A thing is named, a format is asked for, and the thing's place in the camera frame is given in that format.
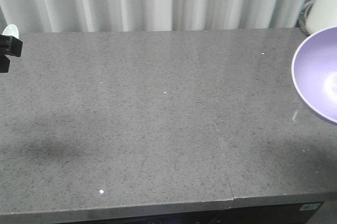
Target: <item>countertop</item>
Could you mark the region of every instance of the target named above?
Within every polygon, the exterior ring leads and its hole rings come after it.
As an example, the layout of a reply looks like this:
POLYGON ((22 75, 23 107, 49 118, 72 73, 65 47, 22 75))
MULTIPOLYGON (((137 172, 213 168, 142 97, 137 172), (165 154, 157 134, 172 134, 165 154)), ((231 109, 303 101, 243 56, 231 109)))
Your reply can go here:
POLYGON ((337 199, 298 28, 27 33, 0 75, 0 223, 337 199))

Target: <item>curtain fold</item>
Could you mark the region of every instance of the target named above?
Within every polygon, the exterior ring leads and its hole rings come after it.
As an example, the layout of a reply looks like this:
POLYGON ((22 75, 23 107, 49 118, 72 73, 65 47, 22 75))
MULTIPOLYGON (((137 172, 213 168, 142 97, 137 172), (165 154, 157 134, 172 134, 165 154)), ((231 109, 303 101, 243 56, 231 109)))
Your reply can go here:
POLYGON ((0 0, 21 32, 293 27, 305 0, 0 0))

